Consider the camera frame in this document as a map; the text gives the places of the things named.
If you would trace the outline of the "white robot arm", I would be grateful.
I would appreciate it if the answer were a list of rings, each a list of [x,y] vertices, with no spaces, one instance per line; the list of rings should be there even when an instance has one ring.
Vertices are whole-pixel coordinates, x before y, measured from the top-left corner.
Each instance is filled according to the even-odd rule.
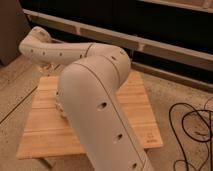
[[[94,42],[54,43],[38,26],[19,50],[41,67],[64,66],[59,104],[95,171],[154,171],[116,97],[131,70],[125,50]]]

